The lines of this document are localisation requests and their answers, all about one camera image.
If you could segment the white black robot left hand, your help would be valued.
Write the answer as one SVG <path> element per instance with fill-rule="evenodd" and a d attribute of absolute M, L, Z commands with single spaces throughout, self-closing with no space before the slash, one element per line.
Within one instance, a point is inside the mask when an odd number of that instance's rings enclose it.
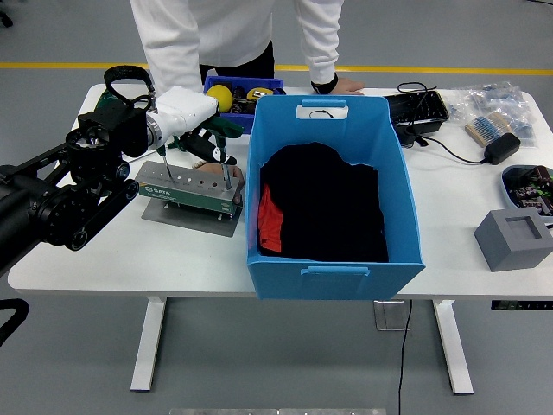
<path fill-rule="evenodd" d="M 209 163 L 235 165 L 226 152 L 226 140 L 239 138 L 244 128 L 219 115 L 218 101 L 203 93 L 174 86 L 147 111 L 148 145 L 158 149 L 172 144 Z"/>

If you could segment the person's left hand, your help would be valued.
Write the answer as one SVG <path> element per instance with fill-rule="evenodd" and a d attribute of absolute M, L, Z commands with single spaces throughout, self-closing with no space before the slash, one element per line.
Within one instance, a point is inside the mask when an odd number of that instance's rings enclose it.
<path fill-rule="evenodd" d="M 341 78 L 337 74 L 326 84 L 312 84 L 313 89 L 321 95 L 361 95 L 365 83 Z"/>

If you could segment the person's right hand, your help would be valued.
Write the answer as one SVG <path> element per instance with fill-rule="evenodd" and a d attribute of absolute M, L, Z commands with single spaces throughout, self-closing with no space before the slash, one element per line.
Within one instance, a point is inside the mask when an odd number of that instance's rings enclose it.
<path fill-rule="evenodd" d="M 223 175 L 224 165 L 217 163 L 208 163 L 205 161 L 197 162 L 195 168 L 200 171 L 209 172 L 218 176 Z M 238 165 L 227 165 L 230 176 L 238 178 L 238 186 L 233 197 L 233 203 L 240 205 L 242 202 L 242 190 L 245 186 L 245 178 Z"/>

